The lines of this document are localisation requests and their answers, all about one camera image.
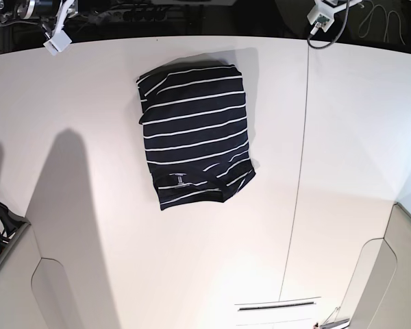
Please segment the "navy white striped T-shirt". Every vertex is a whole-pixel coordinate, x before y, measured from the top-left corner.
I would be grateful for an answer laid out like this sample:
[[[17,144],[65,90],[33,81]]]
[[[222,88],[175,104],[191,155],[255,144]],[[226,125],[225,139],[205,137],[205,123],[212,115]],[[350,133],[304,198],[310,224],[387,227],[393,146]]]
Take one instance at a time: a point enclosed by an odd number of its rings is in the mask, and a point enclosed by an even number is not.
[[[145,158],[161,210],[226,202],[255,177],[236,65],[161,66],[136,84]]]

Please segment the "white power strip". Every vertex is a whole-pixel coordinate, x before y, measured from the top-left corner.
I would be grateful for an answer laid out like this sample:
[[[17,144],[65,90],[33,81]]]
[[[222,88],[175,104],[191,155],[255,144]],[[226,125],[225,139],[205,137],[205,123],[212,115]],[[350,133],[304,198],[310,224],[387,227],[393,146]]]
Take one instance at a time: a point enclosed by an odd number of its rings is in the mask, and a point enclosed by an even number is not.
[[[117,8],[105,12],[93,12],[87,16],[87,21],[101,25],[108,23],[147,23],[163,21],[167,18],[169,8]]]

